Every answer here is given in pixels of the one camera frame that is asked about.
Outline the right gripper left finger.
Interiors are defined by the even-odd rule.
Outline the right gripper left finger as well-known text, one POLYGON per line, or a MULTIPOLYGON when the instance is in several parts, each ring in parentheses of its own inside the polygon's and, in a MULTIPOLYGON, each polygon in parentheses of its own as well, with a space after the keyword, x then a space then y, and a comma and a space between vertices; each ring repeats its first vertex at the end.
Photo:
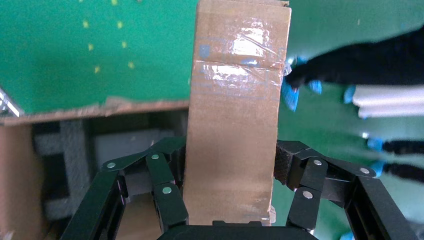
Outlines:
POLYGON ((129 190, 126 174, 147 171, 153 204, 162 233, 188 225, 189 214, 179 188, 186 137, 166 137, 147 150, 106 162, 68 223, 63 240, 114 240, 129 190))

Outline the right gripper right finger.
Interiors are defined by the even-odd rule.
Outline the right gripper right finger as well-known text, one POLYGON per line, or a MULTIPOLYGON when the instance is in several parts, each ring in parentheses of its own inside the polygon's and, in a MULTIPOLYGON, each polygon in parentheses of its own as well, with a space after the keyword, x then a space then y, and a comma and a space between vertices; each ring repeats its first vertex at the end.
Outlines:
POLYGON ((327 157, 300 141, 278 140, 274 178, 294 192, 286 225, 313 236, 320 201, 345 211, 356 240, 415 240, 415 232, 368 166, 327 157))

